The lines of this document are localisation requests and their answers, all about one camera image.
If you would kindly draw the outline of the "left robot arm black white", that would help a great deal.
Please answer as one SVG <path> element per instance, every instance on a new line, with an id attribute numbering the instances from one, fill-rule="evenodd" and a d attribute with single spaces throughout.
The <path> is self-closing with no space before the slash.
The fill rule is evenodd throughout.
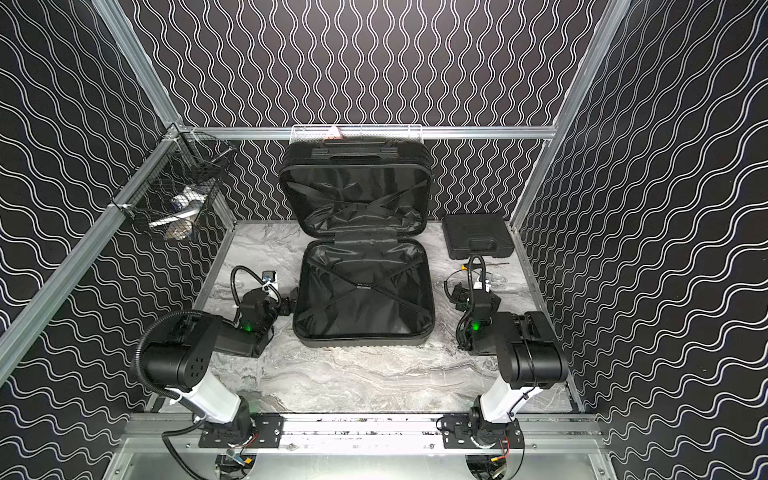
<path id="1" fill-rule="evenodd" d="M 140 338 L 133 359 L 139 383 L 189 410 L 193 427 L 215 446 L 247 445 L 258 429 L 247 400 L 210 371 L 212 356 L 261 357 L 274 338 L 274 324 L 293 312 L 295 299 L 261 288 L 236 304 L 232 321 L 195 309 L 161 316 Z"/>

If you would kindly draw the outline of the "black hard-shell suitcase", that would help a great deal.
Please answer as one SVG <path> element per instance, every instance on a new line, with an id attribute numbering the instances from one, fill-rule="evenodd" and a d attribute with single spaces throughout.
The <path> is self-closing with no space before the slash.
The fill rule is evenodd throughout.
<path id="1" fill-rule="evenodd" d="M 415 346 L 436 323 L 427 226 L 428 148 L 413 140 L 300 141 L 279 186 L 304 250 L 292 329 L 307 347 Z"/>

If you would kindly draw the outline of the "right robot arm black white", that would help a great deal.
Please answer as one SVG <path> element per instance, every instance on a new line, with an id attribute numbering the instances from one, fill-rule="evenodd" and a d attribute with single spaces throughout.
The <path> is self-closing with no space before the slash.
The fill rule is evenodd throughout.
<path id="1" fill-rule="evenodd" d="M 457 284 L 447 292 L 462 312 L 455 329 L 460 350 L 496 359 L 498 374 L 467 414 L 447 415 L 436 423 L 447 449 L 520 448 L 517 414 L 539 393 L 566 380 L 567 362 L 546 315 L 500 309 L 501 299 L 479 283 Z"/>

